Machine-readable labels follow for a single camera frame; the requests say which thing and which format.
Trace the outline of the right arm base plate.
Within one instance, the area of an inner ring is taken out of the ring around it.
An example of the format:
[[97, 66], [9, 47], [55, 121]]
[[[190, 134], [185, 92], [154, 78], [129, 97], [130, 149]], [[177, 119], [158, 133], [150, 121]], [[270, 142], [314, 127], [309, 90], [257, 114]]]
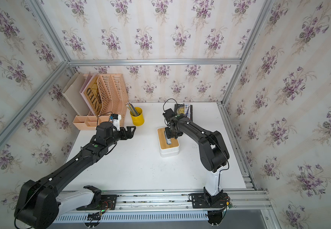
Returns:
[[210, 196], [208, 193], [192, 193], [188, 196], [193, 209], [222, 209], [230, 203], [227, 193]]

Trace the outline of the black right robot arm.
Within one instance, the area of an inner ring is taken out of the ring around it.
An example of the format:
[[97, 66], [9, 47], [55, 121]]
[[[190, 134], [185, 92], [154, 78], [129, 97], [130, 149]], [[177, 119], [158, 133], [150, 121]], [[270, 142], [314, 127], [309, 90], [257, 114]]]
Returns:
[[199, 157], [204, 168], [210, 172], [204, 187], [207, 197], [213, 198], [221, 193], [220, 171], [230, 158], [225, 141], [219, 131], [211, 132], [195, 124], [185, 114], [176, 114], [172, 109], [164, 110], [166, 128], [165, 136], [168, 139], [178, 139], [187, 135], [194, 140], [199, 149]]

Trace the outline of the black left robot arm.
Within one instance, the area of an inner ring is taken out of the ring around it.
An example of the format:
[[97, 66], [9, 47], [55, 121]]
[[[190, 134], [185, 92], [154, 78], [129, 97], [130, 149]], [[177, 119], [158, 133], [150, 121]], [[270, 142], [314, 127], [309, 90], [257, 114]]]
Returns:
[[109, 154], [109, 148], [115, 148], [118, 141], [133, 138], [135, 130], [135, 126], [117, 129], [111, 122], [100, 123], [96, 134], [74, 158], [38, 181], [29, 180], [22, 185], [15, 220], [34, 229], [46, 229], [58, 216], [99, 201], [100, 190], [93, 186], [68, 195], [61, 195], [61, 191], [81, 172]]

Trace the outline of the white blue pencil box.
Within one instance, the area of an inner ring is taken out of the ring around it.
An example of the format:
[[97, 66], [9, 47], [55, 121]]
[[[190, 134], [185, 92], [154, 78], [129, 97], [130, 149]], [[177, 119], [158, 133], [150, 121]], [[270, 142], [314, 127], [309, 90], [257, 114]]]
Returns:
[[184, 114], [191, 119], [191, 105], [185, 104], [184, 105]]

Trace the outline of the white tissue box lid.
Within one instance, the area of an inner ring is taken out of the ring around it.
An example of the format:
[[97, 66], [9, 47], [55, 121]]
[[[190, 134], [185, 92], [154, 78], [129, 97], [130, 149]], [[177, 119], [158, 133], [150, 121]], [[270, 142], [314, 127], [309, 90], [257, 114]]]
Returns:
[[169, 153], [179, 150], [179, 142], [175, 138], [168, 138], [165, 127], [157, 129], [159, 149], [161, 153]]

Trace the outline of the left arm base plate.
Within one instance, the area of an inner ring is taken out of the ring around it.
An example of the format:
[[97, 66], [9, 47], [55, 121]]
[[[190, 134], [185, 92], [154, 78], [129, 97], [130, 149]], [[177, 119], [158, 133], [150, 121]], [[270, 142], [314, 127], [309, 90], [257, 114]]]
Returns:
[[101, 195], [101, 197], [94, 197], [89, 205], [76, 208], [76, 210], [114, 210], [116, 201], [117, 195]]

